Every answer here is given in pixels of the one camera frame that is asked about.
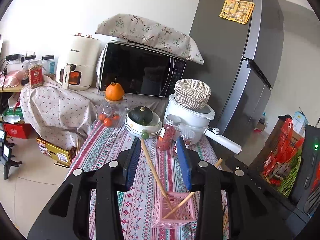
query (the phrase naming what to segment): red box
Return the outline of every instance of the red box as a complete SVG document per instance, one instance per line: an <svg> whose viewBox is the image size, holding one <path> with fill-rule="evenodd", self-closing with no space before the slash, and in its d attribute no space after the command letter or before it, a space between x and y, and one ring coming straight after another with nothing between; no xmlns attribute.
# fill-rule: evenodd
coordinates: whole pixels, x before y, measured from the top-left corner
<svg viewBox="0 0 320 240"><path fill-rule="evenodd" d="M7 132L7 136L12 136L21 139L28 139L31 133L32 126L28 123L4 123L4 130Z"/></svg>

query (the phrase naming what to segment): pink utensil holder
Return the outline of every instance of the pink utensil holder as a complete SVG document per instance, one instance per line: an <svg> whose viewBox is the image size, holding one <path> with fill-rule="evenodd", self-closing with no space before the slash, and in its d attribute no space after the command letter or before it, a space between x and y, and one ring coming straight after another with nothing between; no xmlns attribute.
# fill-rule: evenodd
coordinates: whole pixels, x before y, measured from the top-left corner
<svg viewBox="0 0 320 240"><path fill-rule="evenodd" d="M168 192L169 200L172 207L176 207L182 200L188 196L189 193ZM161 195L155 202L152 210L152 223L153 228L167 228L174 229L183 226L189 222L196 221L195 208L193 206L193 198L190 198L183 206L177 211L178 219L175 219L174 214L170 215L167 219L163 217L171 211L169 205Z"/></svg>

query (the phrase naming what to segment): microwave control panel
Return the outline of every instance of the microwave control panel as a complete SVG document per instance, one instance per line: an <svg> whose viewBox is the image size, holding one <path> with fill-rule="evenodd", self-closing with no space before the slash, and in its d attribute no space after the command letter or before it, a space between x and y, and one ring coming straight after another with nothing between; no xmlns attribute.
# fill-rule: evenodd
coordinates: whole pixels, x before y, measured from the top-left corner
<svg viewBox="0 0 320 240"><path fill-rule="evenodd" d="M165 95L166 97L168 97L171 94L174 94L174 86L176 82L182 78L182 74L185 66L186 66L186 62L184 60L176 59L174 63L172 78Z"/></svg>

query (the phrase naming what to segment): refrigerator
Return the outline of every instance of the refrigerator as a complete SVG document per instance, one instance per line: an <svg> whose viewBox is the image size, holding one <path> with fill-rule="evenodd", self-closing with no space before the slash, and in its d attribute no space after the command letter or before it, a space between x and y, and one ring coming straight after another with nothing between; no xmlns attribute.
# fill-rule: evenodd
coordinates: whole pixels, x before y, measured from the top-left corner
<svg viewBox="0 0 320 240"><path fill-rule="evenodd" d="M257 125L276 81L283 47L284 19L278 0L255 3L245 25L219 17L225 0L199 0L190 36L204 58L188 62L182 78L207 83L211 127L243 146ZM227 151L216 145L216 152Z"/></svg>

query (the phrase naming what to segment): white wall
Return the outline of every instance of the white wall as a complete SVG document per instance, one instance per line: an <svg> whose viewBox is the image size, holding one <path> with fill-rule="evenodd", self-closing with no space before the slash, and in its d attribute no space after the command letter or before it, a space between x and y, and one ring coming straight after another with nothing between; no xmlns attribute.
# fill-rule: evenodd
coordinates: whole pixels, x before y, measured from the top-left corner
<svg viewBox="0 0 320 240"><path fill-rule="evenodd" d="M135 14L189 34L199 0L13 0L0 21L1 58L33 50L37 57L59 56L61 39L80 32L94 34L97 25L118 13ZM105 43L107 36L94 38ZM9 70L20 69L19 64Z"/></svg>
<svg viewBox="0 0 320 240"><path fill-rule="evenodd" d="M284 14L284 44L279 72L265 112L270 133L279 115L299 107L309 124L320 116L320 22L307 0L279 0Z"/></svg>

